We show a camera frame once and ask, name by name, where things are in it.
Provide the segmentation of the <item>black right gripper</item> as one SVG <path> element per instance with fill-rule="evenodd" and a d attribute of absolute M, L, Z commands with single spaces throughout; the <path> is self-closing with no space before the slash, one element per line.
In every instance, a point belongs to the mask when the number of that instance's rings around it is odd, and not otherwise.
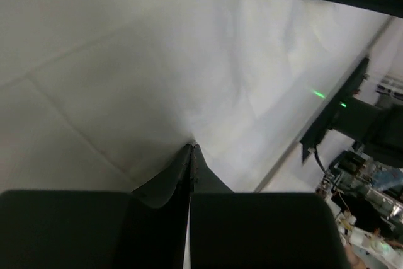
<path fill-rule="evenodd" d="M 369 63 L 368 57 L 361 60 L 301 138 L 303 160 L 328 130 L 336 130 L 363 145 L 363 152 L 375 161 L 402 167 L 402 106 L 380 108 L 354 97 L 366 79 Z"/>

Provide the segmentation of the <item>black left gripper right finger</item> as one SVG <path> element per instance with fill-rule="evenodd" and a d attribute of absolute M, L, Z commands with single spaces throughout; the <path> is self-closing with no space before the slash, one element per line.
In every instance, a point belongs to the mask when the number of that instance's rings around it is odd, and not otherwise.
<path fill-rule="evenodd" d="M 349 268 L 333 215 L 315 193 L 235 193 L 191 155 L 192 268 Z"/>

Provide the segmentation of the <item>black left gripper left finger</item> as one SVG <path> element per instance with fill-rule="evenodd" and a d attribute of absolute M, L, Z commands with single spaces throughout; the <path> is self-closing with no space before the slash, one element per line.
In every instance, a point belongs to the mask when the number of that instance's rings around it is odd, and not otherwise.
<path fill-rule="evenodd" d="M 132 192 L 1 194 L 2 268 L 181 268 L 193 147 Z"/>

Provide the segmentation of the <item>white pleated skirt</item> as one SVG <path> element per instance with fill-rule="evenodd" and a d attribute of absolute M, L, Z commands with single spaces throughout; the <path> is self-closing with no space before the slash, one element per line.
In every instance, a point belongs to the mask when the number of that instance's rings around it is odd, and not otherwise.
<path fill-rule="evenodd" d="M 1 0 L 1 190 L 132 190 L 191 140 L 255 190 L 386 21 L 314 0 Z"/>

